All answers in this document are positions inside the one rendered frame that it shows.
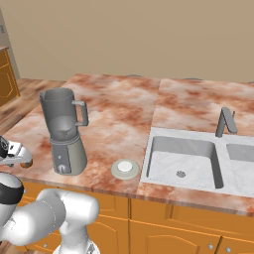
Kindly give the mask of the orange cupboard door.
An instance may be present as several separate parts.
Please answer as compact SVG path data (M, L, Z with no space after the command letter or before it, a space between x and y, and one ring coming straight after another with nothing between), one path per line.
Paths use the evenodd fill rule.
M61 242L62 238L60 232L57 230L37 242L26 245L25 248L27 250L53 253L59 247ZM48 248L44 248L45 243L48 243Z
M254 254L254 240L243 240L222 236L219 240L215 254Z
M130 221L131 254L215 254L218 242L213 234Z
M87 232L100 254L129 254L127 219L99 216L87 226Z

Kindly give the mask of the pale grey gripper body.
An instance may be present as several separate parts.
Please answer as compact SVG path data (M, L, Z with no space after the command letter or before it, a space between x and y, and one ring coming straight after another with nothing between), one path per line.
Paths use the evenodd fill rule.
M16 163L30 163L33 159L32 153L21 143L13 143L11 152L14 154Z

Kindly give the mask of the orange cupboard run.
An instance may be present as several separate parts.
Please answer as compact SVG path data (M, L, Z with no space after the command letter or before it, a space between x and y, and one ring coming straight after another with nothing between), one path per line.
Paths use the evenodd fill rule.
M20 96L8 55L8 47L0 46L0 107Z

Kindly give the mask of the grey sink tap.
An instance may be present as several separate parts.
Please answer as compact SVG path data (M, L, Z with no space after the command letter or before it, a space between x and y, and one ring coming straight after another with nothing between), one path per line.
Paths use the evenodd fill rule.
M234 115L235 112L231 112L229 108L222 107L217 123L217 128L215 132L215 136L217 138L221 138L224 132L224 127L227 127L227 130L231 134L236 134L238 129L236 127L235 121L234 121Z

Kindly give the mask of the grey blender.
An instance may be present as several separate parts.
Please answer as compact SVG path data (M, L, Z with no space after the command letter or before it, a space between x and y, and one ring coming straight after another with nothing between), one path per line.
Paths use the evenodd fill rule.
M40 93L47 128L50 133L55 172L77 176L87 165L87 157L78 131L88 125L87 105L77 101L69 88L52 88Z

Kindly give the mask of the white marble double sink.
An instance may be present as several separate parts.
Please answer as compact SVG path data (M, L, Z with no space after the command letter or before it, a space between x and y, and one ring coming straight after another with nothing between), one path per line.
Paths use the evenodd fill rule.
M254 137L153 127L140 181L254 197Z

